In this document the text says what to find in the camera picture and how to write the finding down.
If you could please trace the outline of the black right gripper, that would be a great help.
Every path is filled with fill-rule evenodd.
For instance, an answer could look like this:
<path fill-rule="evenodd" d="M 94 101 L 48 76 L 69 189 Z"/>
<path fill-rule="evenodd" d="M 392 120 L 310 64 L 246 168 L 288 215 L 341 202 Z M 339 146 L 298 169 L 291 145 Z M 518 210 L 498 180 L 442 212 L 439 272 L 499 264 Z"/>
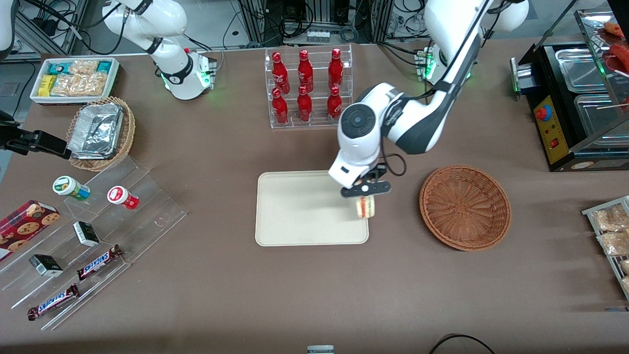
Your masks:
<path fill-rule="evenodd" d="M 6 112 L 0 111 L 0 149 L 27 154 L 44 152 L 68 160 L 72 151 L 67 142 L 42 130 L 29 132 L 19 128 L 20 124 Z"/>

